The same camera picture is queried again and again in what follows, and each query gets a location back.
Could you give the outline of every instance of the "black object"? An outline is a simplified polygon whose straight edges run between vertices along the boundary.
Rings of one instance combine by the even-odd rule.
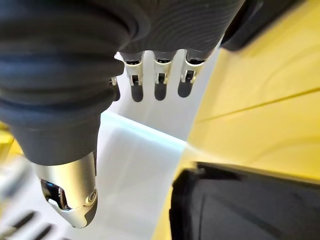
[[[115,99],[114,101],[118,101],[121,97],[121,94],[120,94],[120,89],[119,89],[119,85],[118,83],[116,83],[115,85],[113,85],[111,79],[109,80],[109,86],[113,89],[114,93],[115,93]]]
[[[52,224],[48,224],[33,240],[43,240],[53,229]]]
[[[134,82],[134,85],[131,86],[131,95],[135,102],[141,102],[144,98],[144,89],[142,85],[139,85],[138,82]]]
[[[173,183],[172,240],[318,240],[320,186],[198,163]]]
[[[230,51],[245,47],[277,17],[301,0],[246,0],[225,32],[221,46]]]
[[[36,216],[36,212],[32,211],[25,215],[22,219],[20,219],[17,223],[13,224],[12,227],[16,228],[17,230],[20,229],[22,226],[26,225]]]
[[[158,101],[162,101],[166,98],[167,95],[167,84],[162,83],[155,83],[154,84],[154,97]]]
[[[179,82],[178,94],[182,98],[186,98],[190,95],[193,84],[190,81]]]
[[[30,161],[76,161],[96,149],[100,114],[118,97],[117,51],[212,50],[243,2],[0,1],[0,120]]]

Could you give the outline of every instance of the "yellow surface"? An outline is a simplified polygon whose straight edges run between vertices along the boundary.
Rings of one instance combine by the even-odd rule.
[[[221,49],[196,121],[319,88],[319,14],[320,1],[307,1],[243,50]]]
[[[306,1],[243,50],[220,51],[182,163],[320,184],[319,16]],[[171,239],[170,198],[153,240]]]

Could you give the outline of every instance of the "robotic hand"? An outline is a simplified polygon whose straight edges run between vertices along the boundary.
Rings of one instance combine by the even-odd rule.
[[[45,199],[72,226],[87,226],[97,210],[100,114],[120,98],[124,65],[140,102],[143,52],[153,51],[161,101],[174,55],[185,49],[177,92],[187,97],[243,2],[0,0],[0,120],[35,164]]]

